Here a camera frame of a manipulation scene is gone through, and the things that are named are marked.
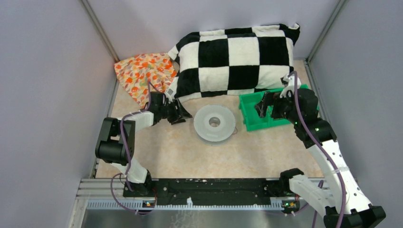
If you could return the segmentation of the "grey perforated cable spool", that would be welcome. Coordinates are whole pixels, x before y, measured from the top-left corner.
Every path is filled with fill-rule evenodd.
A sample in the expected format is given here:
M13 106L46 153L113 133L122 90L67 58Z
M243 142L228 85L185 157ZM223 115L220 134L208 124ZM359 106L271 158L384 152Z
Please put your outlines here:
M236 119L229 108L210 104L195 114L193 125L198 137L205 144L218 146L230 139L236 129Z

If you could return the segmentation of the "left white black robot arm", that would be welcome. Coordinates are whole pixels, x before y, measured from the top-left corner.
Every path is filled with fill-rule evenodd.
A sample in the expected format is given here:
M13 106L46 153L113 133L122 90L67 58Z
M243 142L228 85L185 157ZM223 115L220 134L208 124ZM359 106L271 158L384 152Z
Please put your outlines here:
M151 92L143 110L124 117L103 120L95 147L98 159L118 168L131 192L147 196L152 192L150 172L134 158L135 134L166 119L170 124L184 123L192 115L178 99L170 101L162 92Z

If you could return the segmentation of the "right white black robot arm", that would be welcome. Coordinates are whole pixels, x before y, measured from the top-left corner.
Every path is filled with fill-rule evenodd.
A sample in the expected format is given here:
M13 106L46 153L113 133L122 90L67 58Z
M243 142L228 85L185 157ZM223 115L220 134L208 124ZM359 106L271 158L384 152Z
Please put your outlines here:
M301 196L322 218L327 228L374 228L386 217L381 206L374 206L358 186L347 166L330 123L318 116L318 98L310 89L299 88L265 92L255 109L266 116L286 119L294 125L297 138L319 165L327 193L298 169L284 171L278 183L285 196Z

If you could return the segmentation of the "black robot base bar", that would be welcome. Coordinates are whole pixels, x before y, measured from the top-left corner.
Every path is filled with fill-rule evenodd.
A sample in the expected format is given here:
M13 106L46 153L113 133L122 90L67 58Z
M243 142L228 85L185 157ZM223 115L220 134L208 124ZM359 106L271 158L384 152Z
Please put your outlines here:
M125 198L150 197L158 206L269 206L281 200L280 207L298 208L301 198L285 189L279 179L153 179L125 186Z

